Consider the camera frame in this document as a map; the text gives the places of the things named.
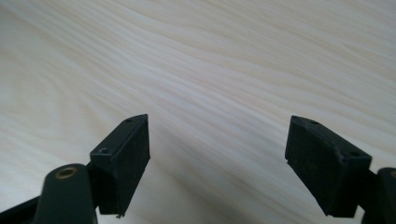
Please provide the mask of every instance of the black mechanical arm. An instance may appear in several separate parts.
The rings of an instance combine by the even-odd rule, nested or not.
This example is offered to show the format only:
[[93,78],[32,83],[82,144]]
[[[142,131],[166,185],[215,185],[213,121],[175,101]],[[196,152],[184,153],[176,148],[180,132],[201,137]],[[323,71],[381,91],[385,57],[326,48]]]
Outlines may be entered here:
[[0,223],[97,223],[101,214],[123,217],[149,162],[149,120],[124,120],[90,154],[88,165],[51,171],[40,196],[0,214]]
[[361,223],[396,223],[396,169],[369,170],[372,157],[311,119],[293,116],[286,159],[324,214],[354,217]]

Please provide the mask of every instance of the light wood table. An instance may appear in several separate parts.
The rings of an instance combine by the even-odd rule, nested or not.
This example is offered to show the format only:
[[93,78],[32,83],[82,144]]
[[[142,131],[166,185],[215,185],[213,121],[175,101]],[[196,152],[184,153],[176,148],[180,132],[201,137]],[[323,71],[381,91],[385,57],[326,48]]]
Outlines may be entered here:
[[396,166],[396,2],[2,1],[0,210],[149,115],[152,159],[125,218],[325,217],[284,159],[291,115]]

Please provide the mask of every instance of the wooden surface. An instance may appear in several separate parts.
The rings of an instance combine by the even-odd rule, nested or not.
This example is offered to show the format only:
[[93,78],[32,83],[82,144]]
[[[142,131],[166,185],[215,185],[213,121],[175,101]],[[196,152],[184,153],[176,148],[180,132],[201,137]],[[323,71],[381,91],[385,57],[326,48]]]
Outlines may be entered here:
[[291,115],[396,166],[396,2],[1,1],[0,210],[147,113],[151,161],[125,218],[325,217],[284,159]]

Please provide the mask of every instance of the screw hole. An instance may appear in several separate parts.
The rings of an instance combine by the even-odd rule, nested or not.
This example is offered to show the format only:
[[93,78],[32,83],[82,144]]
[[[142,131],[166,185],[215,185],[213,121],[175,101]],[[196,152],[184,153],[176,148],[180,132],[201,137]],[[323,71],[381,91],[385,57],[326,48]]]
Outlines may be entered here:
[[77,172],[77,168],[74,166],[66,167],[55,174],[55,177],[58,179],[66,179],[70,176],[75,175]]
[[107,147],[101,148],[101,149],[99,149],[99,152],[107,154],[108,153],[108,148]]

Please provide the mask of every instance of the wood grain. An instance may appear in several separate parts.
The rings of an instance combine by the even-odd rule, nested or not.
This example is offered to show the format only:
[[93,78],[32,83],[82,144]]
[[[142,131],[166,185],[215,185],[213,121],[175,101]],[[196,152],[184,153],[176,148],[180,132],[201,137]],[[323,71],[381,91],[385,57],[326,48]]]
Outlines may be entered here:
[[148,169],[99,223],[360,223],[286,164],[289,121],[396,166],[395,21],[391,0],[2,1],[0,210],[148,113]]

